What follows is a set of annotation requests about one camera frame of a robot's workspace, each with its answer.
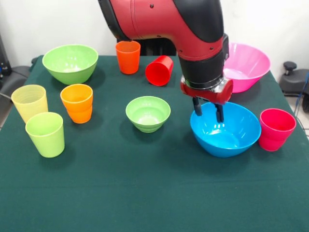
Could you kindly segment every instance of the magenta cup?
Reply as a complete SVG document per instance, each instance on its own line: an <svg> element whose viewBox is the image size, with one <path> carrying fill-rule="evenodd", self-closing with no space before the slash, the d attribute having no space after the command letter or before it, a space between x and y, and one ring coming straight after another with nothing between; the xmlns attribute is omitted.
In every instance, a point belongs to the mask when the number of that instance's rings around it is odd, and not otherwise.
<svg viewBox="0 0 309 232"><path fill-rule="evenodd" d="M266 109L260 115L259 145L266 151L279 150L296 127L295 118L281 109Z"/></svg>

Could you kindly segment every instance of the bowl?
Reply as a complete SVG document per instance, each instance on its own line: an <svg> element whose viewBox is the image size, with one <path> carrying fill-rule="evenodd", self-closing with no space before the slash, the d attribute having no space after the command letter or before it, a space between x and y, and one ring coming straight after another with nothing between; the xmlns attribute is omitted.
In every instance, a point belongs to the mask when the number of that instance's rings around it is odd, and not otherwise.
<svg viewBox="0 0 309 232"><path fill-rule="evenodd" d="M42 60L49 73L65 85L81 84L87 81L97 61L97 51L80 44L56 47L47 52Z"/></svg>
<svg viewBox="0 0 309 232"><path fill-rule="evenodd" d="M137 129L144 133L158 130L169 118L169 115L169 104L154 96L133 99L126 106L126 116Z"/></svg>
<svg viewBox="0 0 309 232"><path fill-rule="evenodd" d="M228 158L249 149L261 135L257 117L241 105L223 105L224 122L218 123L216 107L208 102L201 106L202 116L195 112L190 118L191 129L198 143L211 155Z"/></svg>
<svg viewBox="0 0 309 232"><path fill-rule="evenodd" d="M261 50L241 43L229 44L224 74L233 80L233 93L247 91L269 70L270 60Z"/></svg>

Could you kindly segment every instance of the cup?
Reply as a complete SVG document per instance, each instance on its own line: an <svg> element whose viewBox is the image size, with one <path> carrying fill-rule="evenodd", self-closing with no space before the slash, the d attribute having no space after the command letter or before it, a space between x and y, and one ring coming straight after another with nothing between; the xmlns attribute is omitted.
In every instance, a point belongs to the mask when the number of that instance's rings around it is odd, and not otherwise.
<svg viewBox="0 0 309 232"><path fill-rule="evenodd" d="M84 84L65 87L60 97L70 118L75 123L86 123L92 115L93 90Z"/></svg>
<svg viewBox="0 0 309 232"><path fill-rule="evenodd" d="M281 109L266 109L260 115L259 145L266 151L279 150L296 128L295 118Z"/></svg>
<svg viewBox="0 0 309 232"><path fill-rule="evenodd" d="M26 123L26 132L41 156L53 158L64 150L63 119L53 112L39 113Z"/></svg>
<svg viewBox="0 0 309 232"><path fill-rule="evenodd" d="M134 74L140 65L140 44L136 41L121 41L116 44L117 59L120 71Z"/></svg>
<svg viewBox="0 0 309 232"><path fill-rule="evenodd" d="M42 86L22 86L12 93L11 99L25 123L36 114L48 112L46 90Z"/></svg>
<svg viewBox="0 0 309 232"><path fill-rule="evenodd" d="M147 66L146 78L155 86L164 86L170 80L173 66L174 62L170 57L160 56Z"/></svg>

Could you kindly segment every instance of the yellow cup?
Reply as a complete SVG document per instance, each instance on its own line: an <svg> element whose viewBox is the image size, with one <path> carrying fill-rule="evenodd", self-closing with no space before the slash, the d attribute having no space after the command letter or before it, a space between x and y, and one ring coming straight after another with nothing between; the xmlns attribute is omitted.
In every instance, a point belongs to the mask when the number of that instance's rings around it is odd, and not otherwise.
<svg viewBox="0 0 309 232"><path fill-rule="evenodd" d="M12 102L25 123L43 112L48 112L46 90L39 85L26 85L16 89Z"/></svg>

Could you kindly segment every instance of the light green bowl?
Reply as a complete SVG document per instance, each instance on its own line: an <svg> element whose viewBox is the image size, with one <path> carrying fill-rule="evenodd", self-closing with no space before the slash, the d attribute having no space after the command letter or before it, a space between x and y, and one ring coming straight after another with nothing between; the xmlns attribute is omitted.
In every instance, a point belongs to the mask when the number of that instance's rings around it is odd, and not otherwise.
<svg viewBox="0 0 309 232"><path fill-rule="evenodd" d="M144 133L158 130L169 118L170 106L161 98L144 96L132 100L126 106L126 116Z"/></svg>
<svg viewBox="0 0 309 232"><path fill-rule="evenodd" d="M58 81L66 85L81 84L92 75L98 62L98 53L85 45L69 44L50 50L42 62Z"/></svg>

